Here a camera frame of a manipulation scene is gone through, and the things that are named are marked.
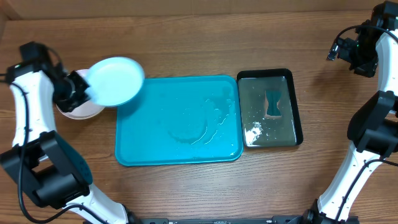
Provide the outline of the green scrub sponge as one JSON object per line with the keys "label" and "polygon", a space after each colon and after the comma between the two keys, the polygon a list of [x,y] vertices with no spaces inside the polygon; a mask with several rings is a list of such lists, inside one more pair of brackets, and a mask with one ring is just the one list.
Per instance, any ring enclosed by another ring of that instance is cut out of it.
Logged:
{"label": "green scrub sponge", "polygon": [[281,98],[280,91],[277,90],[265,91],[265,102],[264,102],[265,118],[279,119],[282,117],[282,114],[279,110],[280,98]]}

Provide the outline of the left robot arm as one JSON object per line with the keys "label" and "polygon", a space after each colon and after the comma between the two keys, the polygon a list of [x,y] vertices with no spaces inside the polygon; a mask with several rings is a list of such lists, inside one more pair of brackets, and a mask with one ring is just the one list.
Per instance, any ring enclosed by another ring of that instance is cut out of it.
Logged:
{"label": "left robot arm", "polygon": [[5,83],[16,107],[16,133],[12,148],[1,154],[1,166],[17,184],[21,212],[40,223],[28,211],[24,197],[38,207],[67,211],[88,223],[134,223],[134,215],[106,196],[93,182],[84,158],[57,132],[52,104],[65,109],[82,104],[87,85],[77,73],[66,75],[60,64],[27,61],[7,69]]}

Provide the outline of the blue rimmed plate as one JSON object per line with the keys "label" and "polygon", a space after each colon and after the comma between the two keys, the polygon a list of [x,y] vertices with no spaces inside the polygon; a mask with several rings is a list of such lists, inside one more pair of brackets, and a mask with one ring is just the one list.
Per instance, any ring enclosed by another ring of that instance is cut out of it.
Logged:
{"label": "blue rimmed plate", "polygon": [[111,57],[95,63],[88,69],[85,93],[100,106],[114,107],[134,98],[145,80],[142,66],[127,57]]}

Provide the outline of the white pink plate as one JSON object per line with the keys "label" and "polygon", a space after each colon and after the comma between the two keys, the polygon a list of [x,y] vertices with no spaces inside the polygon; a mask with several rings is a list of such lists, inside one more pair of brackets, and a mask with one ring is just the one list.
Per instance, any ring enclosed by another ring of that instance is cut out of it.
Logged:
{"label": "white pink plate", "polygon": [[[81,70],[74,70],[74,71],[77,71],[79,73],[79,75],[81,77],[83,77],[84,79],[86,78],[86,76],[88,74],[88,69],[81,69]],[[58,110],[64,116],[71,118],[71,119],[89,119],[89,118],[96,116],[100,112],[102,112],[104,110],[104,106],[100,106],[100,105],[93,103],[90,98],[87,102],[85,102],[81,106],[75,108],[72,112],[64,113],[59,108],[58,108]]]}

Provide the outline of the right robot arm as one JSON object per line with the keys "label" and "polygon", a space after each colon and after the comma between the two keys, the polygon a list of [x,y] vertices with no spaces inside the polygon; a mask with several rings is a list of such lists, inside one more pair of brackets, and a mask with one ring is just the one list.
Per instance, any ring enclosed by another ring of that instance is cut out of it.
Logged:
{"label": "right robot arm", "polygon": [[356,39],[336,36],[327,59],[340,58],[364,77],[378,76],[378,91],[348,126],[348,152],[329,187],[292,223],[358,223],[351,206],[372,173],[397,152],[397,16],[374,16],[352,27]]}

